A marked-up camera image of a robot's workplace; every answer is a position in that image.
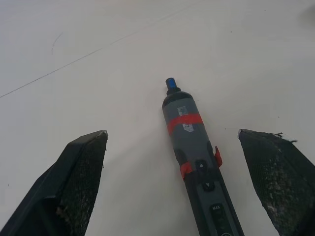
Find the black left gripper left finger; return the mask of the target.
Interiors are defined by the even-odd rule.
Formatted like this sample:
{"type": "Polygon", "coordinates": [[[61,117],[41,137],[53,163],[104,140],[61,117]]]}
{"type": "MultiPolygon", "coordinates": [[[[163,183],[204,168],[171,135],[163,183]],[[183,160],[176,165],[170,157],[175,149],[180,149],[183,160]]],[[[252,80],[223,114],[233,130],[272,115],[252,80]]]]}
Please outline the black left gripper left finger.
{"type": "Polygon", "coordinates": [[[0,236],[85,236],[99,190],[108,133],[68,143],[32,185],[0,236]]]}

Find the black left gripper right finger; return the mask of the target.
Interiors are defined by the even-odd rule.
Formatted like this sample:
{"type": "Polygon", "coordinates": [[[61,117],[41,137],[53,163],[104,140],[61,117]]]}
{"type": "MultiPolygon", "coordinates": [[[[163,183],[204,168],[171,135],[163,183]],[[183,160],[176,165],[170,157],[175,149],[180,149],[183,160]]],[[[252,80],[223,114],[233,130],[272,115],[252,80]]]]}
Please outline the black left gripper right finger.
{"type": "Polygon", "coordinates": [[[282,133],[240,129],[238,139],[279,236],[315,236],[315,165],[282,133]]]}

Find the grey electric screwdriver red tape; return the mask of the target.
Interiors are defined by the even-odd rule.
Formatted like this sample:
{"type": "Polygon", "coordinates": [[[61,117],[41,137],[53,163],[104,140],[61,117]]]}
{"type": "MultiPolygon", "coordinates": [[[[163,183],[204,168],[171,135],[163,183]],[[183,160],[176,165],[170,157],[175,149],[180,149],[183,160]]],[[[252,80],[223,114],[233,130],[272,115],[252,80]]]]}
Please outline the grey electric screwdriver red tape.
{"type": "Polygon", "coordinates": [[[162,111],[200,236],[245,236],[193,97],[166,81],[162,111]]]}

